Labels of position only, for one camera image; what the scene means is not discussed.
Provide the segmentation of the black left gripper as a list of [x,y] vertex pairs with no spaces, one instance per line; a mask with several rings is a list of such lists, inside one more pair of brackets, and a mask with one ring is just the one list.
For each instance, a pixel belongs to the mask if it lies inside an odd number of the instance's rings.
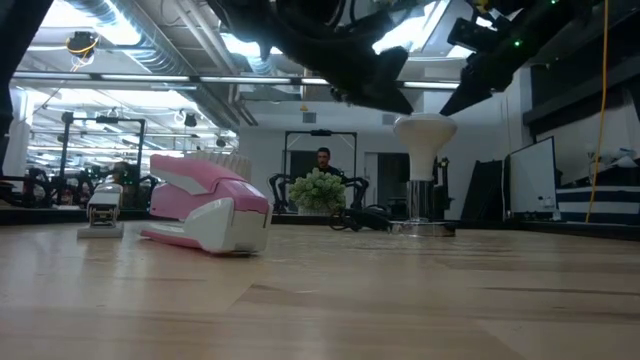
[[373,48],[393,27],[391,19],[360,19],[332,30],[312,26],[314,33],[304,36],[299,63],[329,82],[336,102],[411,114],[413,106],[396,83],[408,52],[393,47],[377,53]]

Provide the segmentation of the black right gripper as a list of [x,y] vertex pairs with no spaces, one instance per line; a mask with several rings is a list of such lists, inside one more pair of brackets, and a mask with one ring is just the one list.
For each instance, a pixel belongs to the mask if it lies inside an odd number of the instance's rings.
[[540,50],[532,32],[500,40],[491,50],[474,53],[461,70],[460,83],[440,114],[451,116],[492,97],[493,88],[506,88],[513,73]]

